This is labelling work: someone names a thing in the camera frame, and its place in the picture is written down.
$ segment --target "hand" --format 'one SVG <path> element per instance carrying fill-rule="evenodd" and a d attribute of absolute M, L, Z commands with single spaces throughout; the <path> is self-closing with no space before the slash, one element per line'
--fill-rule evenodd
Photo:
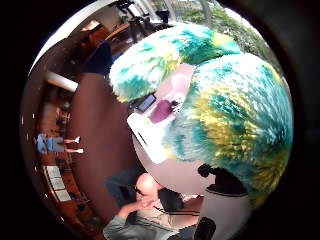
<path fill-rule="evenodd" d="M 154 200 L 150 196 L 142 196 L 136 201 L 138 210 L 150 210 L 158 203 L 160 203 L 160 199 Z"/>

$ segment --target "tree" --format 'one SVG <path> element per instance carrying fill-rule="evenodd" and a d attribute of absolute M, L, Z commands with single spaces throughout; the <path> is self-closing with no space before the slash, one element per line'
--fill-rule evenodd
<path fill-rule="evenodd" d="M 231 18 L 223 7 L 212 5 L 210 6 L 210 10 L 212 29 L 214 31 L 229 35 L 238 43 L 241 51 L 254 54 L 269 62 L 277 70 L 279 75 L 283 76 L 280 63 L 260 35 L 255 33 L 251 28 Z M 197 9 L 186 10 L 182 16 L 182 20 L 197 24 L 205 23 L 203 12 Z"/>

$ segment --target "table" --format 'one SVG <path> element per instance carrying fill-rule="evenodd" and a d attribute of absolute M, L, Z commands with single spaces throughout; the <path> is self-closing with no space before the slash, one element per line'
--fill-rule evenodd
<path fill-rule="evenodd" d="M 166 81 L 159 85 L 155 92 L 157 101 L 142 115 L 144 117 L 150 116 L 157 103 L 162 99 L 171 100 L 176 94 L 186 96 L 193 70 L 193 66 L 181 64 Z M 162 127 L 164 127 L 173 119 L 174 116 L 170 115 L 158 124 L 162 124 Z M 132 135 L 132 141 L 136 154 L 144 168 L 164 187 L 179 193 L 204 195 L 206 187 L 214 183 L 215 178 L 212 174 L 207 178 L 203 178 L 198 174 L 197 169 L 203 164 L 202 161 L 177 162 L 166 157 L 161 162 L 155 163 L 150 159 L 150 153 L 147 153 L 144 144 L 141 144 L 136 136 Z"/>

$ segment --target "paper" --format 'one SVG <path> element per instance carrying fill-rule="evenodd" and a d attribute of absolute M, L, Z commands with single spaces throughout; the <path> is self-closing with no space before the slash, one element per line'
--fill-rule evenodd
<path fill-rule="evenodd" d="M 67 190 L 58 190 L 55 191 L 56 195 L 59 199 L 60 202 L 65 202 L 65 201 L 69 201 L 71 200 L 69 193 L 67 192 Z"/>
<path fill-rule="evenodd" d="M 50 178 L 61 177 L 59 168 L 57 166 L 46 166 Z"/>
<path fill-rule="evenodd" d="M 54 190 L 65 188 L 62 178 L 50 178 L 50 181 Z"/>

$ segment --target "wooden floor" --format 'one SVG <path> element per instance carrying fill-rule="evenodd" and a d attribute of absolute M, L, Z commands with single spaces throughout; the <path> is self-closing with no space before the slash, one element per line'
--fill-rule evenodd
<path fill-rule="evenodd" d="M 85 73 L 71 103 L 68 137 L 81 136 L 74 153 L 74 175 L 91 200 L 91 207 L 107 223 L 118 207 L 104 188 L 103 180 L 124 168 L 140 165 L 126 127 L 127 108 L 116 100 L 103 76 Z"/>

